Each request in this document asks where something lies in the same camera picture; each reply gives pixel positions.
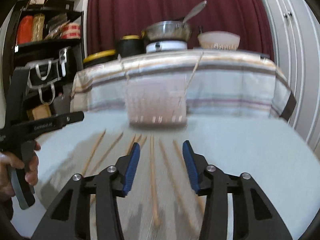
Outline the person's left hand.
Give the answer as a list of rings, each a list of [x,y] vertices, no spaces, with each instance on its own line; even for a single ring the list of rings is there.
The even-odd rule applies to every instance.
[[[35,152],[33,157],[28,163],[28,171],[25,174],[25,181],[31,185],[35,186],[38,181],[38,167],[39,167],[39,158],[36,154],[36,151],[39,151],[41,146],[38,142],[35,142]],[[18,159],[11,152],[1,152],[1,204],[7,204],[12,197],[15,196],[14,189],[10,180],[10,171],[12,169],[23,169],[24,163]]]

